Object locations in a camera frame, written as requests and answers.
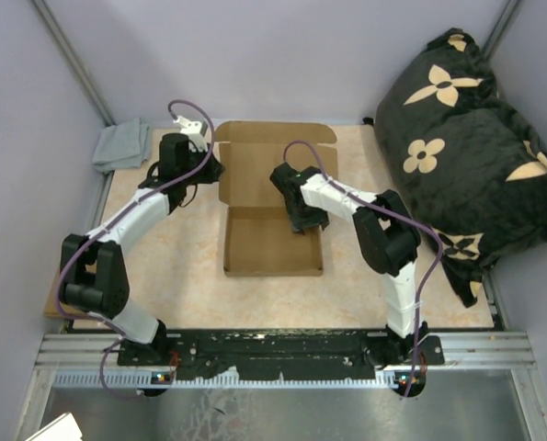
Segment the brown cardboard box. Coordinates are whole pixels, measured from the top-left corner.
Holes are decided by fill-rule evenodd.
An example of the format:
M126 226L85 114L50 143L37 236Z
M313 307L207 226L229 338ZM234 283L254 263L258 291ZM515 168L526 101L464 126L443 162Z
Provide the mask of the brown cardboard box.
M215 131L224 172L219 199L228 206L223 248L227 277L317 277L323 274L321 231L295 233L269 176L292 141L307 141L338 176L335 132L321 123L229 120Z

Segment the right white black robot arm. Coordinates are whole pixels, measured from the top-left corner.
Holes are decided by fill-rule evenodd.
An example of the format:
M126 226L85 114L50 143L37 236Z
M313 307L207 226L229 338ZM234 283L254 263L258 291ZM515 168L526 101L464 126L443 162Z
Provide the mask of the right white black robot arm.
M383 276L388 306L387 335L370 345L371 363L385 367L412 362L421 352L414 334L420 236L408 223L399 195L392 190L380 195L359 191L325 178L316 167L297 171L286 162L274 168L269 180L283 197L293 232L325 229L330 213L354 227L363 260Z

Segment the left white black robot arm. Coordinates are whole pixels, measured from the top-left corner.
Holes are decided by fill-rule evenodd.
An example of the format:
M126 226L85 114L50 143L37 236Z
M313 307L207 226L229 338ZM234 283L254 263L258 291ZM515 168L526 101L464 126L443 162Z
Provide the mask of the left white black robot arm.
M190 187L214 184L223 172L212 145L201 137L164 135L158 160L130 201L94 230L63 240L58 310L75 308L137 345L147 363L164 362L170 351L165 324L131 298L125 258L155 224L182 207Z

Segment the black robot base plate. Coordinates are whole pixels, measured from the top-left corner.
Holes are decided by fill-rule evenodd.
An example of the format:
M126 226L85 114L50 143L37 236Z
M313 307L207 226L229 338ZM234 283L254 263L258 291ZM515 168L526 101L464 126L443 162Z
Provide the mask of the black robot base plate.
M394 368L395 390L410 397L426 384L426 370L445 362L439 337L421 327L412 360L404 364L374 365L370 345L378 344L386 329L297 330L170 330L163 354L124 341L118 351L121 367L164 366L153 381L216 379L229 371L251 384L289 381L375 380Z

